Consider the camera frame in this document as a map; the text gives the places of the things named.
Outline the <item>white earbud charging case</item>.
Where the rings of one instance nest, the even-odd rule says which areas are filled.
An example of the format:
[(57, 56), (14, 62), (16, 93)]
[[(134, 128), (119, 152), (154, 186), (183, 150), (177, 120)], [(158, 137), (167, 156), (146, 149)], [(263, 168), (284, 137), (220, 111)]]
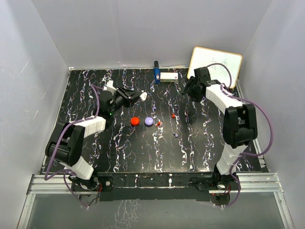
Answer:
[(143, 92), (141, 95), (140, 95), (140, 99), (142, 102), (144, 102), (147, 98), (147, 93), (146, 92)]

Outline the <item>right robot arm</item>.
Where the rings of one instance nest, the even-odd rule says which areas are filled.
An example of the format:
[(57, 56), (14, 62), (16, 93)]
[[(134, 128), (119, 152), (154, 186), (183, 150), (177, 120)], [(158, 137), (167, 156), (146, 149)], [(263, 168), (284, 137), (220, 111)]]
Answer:
[(224, 189), (234, 181), (236, 164), (244, 150), (257, 138), (255, 106), (234, 99), (223, 83), (211, 79), (207, 67), (194, 70), (194, 76), (189, 78), (182, 94), (187, 94), (194, 102), (206, 98), (224, 115), (222, 133), (225, 144), (222, 155), (214, 167), (212, 177), (204, 182), (217, 189)]

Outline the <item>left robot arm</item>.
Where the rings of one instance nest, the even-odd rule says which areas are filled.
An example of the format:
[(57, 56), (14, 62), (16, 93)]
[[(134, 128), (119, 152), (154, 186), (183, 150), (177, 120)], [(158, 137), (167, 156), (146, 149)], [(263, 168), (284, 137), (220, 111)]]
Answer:
[(113, 122), (114, 113), (121, 107), (129, 108), (138, 100), (145, 101), (147, 93), (121, 86), (105, 86), (100, 93), (92, 86), (97, 99), (96, 113), (70, 123), (57, 123), (45, 148), (45, 155), (64, 166), (64, 173), (72, 176), (72, 182), (87, 190), (98, 186), (94, 168), (82, 157), (84, 139), (103, 132)]

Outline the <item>red earbud charging case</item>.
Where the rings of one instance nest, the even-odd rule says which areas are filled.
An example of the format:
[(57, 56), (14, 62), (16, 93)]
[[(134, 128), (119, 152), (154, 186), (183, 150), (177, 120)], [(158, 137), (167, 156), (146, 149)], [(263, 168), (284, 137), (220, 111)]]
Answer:
[(140, 119), (138, 117), (133, 117), (133, 118), (131, 118), (130, 123), (132, 126), (137, 126), (140, 124)]

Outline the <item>purple earbud charging case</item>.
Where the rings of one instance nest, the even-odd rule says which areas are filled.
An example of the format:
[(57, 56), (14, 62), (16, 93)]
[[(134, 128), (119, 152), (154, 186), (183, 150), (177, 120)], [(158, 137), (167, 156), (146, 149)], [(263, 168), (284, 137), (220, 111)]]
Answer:
[(147, 117), (144, 120), (146, 126), (152, 126), (154, 124), (154, 119), (152, 117)]

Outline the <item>white pink cardboard box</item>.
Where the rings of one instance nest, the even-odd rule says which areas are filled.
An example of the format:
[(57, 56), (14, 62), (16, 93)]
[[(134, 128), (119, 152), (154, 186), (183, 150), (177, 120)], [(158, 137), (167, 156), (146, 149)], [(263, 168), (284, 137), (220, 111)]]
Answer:
[(177, 83), (178, 73), (160, 73), (160, 81), (163, 83)]

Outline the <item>blue black device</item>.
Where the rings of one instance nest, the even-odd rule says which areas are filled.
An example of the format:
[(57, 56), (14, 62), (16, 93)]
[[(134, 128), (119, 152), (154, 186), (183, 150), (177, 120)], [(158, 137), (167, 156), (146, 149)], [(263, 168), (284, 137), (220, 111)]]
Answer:
[(160, 69), (158, 61), (154, 61), (153, 74), (155, 83), (160, 83)]

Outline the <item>black front base bar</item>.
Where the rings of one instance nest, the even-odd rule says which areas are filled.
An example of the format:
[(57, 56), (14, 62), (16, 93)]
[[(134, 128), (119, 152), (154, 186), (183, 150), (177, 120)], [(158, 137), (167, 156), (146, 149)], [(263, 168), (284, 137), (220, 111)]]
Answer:
[(215, 172), (97, 173), (102, 201), (195, 199), (210, 201), (213, 194), (229, 198), (238, 189), (230, 176)]

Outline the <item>white whiteboard with wooden frame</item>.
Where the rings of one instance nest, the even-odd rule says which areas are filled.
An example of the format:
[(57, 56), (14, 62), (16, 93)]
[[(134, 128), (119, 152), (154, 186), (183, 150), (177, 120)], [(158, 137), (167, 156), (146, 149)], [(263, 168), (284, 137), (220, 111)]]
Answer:
[(187, 77), (194, 76), (194, 69), (208, 67), (212, 80), (235, 88), (242, 63), (242, 55), (203, 47), (193, 49)]

